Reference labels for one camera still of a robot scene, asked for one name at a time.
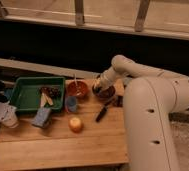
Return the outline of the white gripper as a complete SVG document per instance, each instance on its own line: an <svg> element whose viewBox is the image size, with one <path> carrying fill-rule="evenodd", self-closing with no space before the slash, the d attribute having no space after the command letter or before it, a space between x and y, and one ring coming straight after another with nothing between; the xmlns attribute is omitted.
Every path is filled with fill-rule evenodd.
<svg viewBox="0 0 189 171"><path fill-rule="evenodd" d="M101 86L102 90L105 90L112 86L116 79L117 74L115 70L113 68L109 68L95 79L93 86Z"/></svg>

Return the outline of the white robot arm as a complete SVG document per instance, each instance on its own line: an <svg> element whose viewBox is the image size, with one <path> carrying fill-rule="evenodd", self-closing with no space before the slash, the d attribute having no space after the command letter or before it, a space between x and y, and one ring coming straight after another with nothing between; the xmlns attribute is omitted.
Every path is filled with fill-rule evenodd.
<svg viewBox="0 0 189 171"><path fill-rule="evenodd" d="M189 108L189 76L116 55L93 89L102 92L125 76L132 78L123 95L130 170L180 171L169 115Z"/></svg>

